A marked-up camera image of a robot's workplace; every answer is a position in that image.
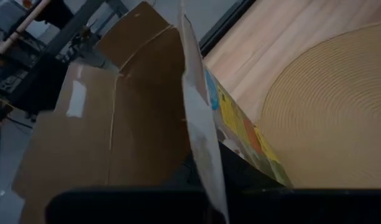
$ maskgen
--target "white tape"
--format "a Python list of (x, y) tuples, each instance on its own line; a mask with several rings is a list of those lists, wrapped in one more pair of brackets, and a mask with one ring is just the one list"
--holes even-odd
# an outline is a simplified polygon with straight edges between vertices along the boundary
[(73, 81), (73, 92), (71, 93), (70, 104), (66, 115), (68, 117), (81, 118), (83, 116), (86, 97), (86, 87), (79, 81)]
[(84, 65), (79, 65), (77, 68), (77, 78), (81, 78), (81, 74), (83, 73)]

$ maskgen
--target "open cardboard box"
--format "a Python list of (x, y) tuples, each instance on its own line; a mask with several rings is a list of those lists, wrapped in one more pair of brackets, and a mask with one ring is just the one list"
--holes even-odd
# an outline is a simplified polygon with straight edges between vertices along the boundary
[(227, 219), (218, 139), (289, 184), (254, 127), (205, 69), (191, 24), (143, 2), (97, 44), (120, 74), (73, 63), (53, 112), (39, 115), (13, 189), (23, 223), (43, 223), (56, 195), (100, 185), (159, 185), (193, 151), (212, 205)]

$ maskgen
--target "cardboard flap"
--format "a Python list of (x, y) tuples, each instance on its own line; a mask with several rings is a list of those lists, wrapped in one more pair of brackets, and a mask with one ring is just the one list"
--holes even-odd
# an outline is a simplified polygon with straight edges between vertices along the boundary
[(180, 12), (179, 31), (186, 62), (182, 85), (191, 150), (210, 202), (229, 223), (221, 153), (210, 108), (203, 59), (191, 24), (183, 13), (183, 5)]
[(22, 220), (42, 218), (49, 200), (66, 190), (106, 185), (116, 77), (70, 65), (55, 111), (37, 118), (12, 185), (25, 199)]
[(117, 81), (111, 184), (156, 185), (190, 153), (181, 89), (185, 59), (168, 29), (137, 51)]
[(168, 26), (148, 3), (141, 2), (109, 30), (96, 48), (121, 69), (131, 55)]

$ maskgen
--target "light wood panel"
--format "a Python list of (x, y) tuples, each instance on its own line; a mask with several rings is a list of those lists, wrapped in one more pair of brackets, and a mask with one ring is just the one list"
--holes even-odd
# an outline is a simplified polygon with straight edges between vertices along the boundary
[(204, 61), (256, 122), (280, 72), (324, 39), (381, 21), (381, 0), (257, 0)]

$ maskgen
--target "white pipe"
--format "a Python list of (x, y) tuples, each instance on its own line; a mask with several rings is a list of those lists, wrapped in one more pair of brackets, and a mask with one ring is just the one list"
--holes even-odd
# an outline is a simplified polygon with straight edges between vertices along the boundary
[(19, 37), (19, 34), (26, 30), (30, 23), (41, 13), (41, 11), (49, 4), (51, 0), (42, 0), (40, 4), (35, 7), (35, 9), (27, 16), (22, 24), (16, 29), (16, 32), (12, 33), (11, 36), (3, 43), (0, 44), (0, 54), (3, 54), (10, 48), (10, 46)]

